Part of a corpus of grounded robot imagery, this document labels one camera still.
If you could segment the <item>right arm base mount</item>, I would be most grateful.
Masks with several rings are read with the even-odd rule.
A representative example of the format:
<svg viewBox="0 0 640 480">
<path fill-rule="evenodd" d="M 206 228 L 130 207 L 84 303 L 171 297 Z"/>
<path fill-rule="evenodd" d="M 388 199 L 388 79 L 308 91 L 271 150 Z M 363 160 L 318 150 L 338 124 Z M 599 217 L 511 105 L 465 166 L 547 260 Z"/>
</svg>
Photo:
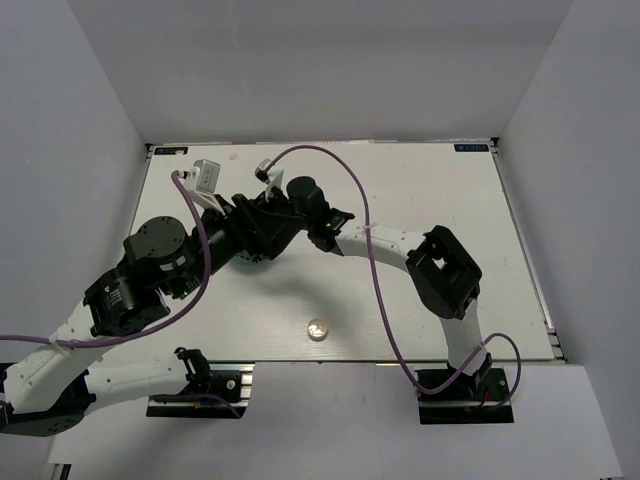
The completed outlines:
<svg viewBox="0 0 640 480">
<path fill-rule="evenodd" d="M 510 390 L 505 371 L 491 368 L 475 391 L 456 381 L 435 394 L 418 394 L 421 425 L 512 424 L 513 410 L 505 400 Z"/>
</svg>

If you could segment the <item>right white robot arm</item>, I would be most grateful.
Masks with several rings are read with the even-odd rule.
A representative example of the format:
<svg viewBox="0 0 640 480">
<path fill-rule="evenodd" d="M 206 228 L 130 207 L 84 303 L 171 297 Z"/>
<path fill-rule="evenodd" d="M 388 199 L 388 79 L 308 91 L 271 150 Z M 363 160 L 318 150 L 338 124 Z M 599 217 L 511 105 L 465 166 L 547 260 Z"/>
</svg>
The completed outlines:
<svg viewBox="0 0 640 480">
<path fill-rule="evenodd" d="M 447 346 L 453 390 L 472 399 L 488 385 L 491 355 L 478 321 L 482 272 L 455 235 L 443 226 L 425 234 L 360 224 L 352 214 L 331 208 L 308 176 L 286 186 L 296 219 L 321 251 L 367 258 L 408 273 L 428 311 L 437 316 Z"/>
</svg>

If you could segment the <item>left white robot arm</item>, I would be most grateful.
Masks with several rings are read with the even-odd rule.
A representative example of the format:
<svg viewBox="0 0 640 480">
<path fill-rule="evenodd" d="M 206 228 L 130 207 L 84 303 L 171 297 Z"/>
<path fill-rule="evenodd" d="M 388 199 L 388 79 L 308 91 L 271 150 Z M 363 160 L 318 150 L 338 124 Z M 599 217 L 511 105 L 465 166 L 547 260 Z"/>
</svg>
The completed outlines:
<svg viewBox="0 0 640 480">
<path fill-rule="evenodd" d="M 158 332 L 165 300 L 187 299 L 178 320 L 204 295 L 210 276 L 236 256 L 273 260 L 304 228 L 281 191 L 254 199 L 236 194 L 199 216 L 193 231 L 171 216 L 143 223 L 124 241 L 124 256 L 84 293 L 78 313 L 24 360 L 1 367 L 1 431 L 50 437 L 93 409 L 140 397 L 167 403 L 236 402 L 228 376 L 198 349 L 178 347 L 160 360 L 123 369 L 97 362 L 111 348 Z"/>
</svg>

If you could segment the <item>teal round organizer container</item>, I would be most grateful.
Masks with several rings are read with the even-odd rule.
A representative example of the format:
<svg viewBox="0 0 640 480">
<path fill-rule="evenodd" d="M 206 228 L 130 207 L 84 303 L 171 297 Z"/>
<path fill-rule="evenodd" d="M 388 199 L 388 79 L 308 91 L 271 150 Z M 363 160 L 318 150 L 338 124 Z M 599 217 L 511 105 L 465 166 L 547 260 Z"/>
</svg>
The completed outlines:
<svg viewBox="0 0 640 480">
<path fill-rule="evenodd" d="M 249 257 L 249 256 L 238 254 L 234 257 L 234 261 L 239 265 L 243 265 L 251 268 L 270 268 L 271 267 L 271 261 L 269 259 L 264 259 L 260 256 Z"/>
</svg>

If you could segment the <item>small round cream jar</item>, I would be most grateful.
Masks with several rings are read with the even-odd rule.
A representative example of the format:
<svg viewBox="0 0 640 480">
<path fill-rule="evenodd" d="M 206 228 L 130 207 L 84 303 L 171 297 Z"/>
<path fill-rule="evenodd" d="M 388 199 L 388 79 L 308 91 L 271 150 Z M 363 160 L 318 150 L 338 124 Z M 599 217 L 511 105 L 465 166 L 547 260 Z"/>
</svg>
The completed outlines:
<svg viewBox="0 0 640 480">
<path fill-rule="evenodd" d="M 307 335 L 314 342 L 322 342 L 329 335 L 329 323 L 323 319 L 312 319 L 307 325 Z"/>
</svg>

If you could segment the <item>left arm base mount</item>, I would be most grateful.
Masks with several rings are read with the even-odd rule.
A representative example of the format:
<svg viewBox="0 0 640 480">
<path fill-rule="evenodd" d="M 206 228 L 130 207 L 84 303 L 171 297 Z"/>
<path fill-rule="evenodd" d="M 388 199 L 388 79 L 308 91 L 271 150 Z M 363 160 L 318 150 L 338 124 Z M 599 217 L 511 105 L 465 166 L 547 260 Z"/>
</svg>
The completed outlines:
<svg viewBox="0 0 640 480">
<path fill-rule="evenodd" d="M 253 384 L 253 366 L 215 363 L 197 349 L 174 354 L 186 367 L 187 384 L 177 394 L 160 394 L 147 403 L 149 418 L 232 419 L 244 415 Z"/>
</svg>

